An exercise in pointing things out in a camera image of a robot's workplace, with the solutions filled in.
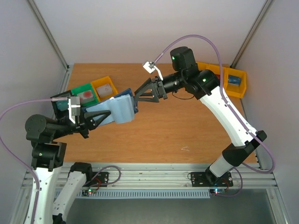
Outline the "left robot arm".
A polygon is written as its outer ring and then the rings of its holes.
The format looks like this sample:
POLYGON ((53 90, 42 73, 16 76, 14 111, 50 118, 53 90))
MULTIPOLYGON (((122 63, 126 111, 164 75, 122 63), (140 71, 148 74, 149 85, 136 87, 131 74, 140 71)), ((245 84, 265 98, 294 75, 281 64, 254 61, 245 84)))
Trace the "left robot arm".
POLYGON ((79 133, 87 139, 89 131, 97 128, 111 114, 109 110, 84 112, 78 108, 75 111, 58 120, 35 114, 26 121, 26 138, 33 147, 33 183, 37 185, 32 189, 25 218, 27 224, 66 223, 77 193, 83 186, 92 184, 97 176, 90 163, 76 162, 71 166, 60 194, 55 196, 67 146, 55 139, 73 133, 79 133))

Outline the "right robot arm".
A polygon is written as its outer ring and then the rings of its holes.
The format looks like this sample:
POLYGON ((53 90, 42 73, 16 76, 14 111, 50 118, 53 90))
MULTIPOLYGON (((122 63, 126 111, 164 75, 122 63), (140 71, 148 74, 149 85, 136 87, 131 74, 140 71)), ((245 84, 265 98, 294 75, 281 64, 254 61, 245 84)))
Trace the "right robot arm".
POLYGON ((214 186, 230 169, 241 165, 267 135, 263 130, 256 130, 235 111, 227 94, 220 92, 220 80, 211 70, 198 68, 190 48, 175 48, 170 56, 175 73, 163 78, 149 78, 134 92, 134 99, 158 103, 161 98, 167 99, 169 93, 183 88, 211 111, 231 139, 221 156, 205 170, 206 181, 214 186))

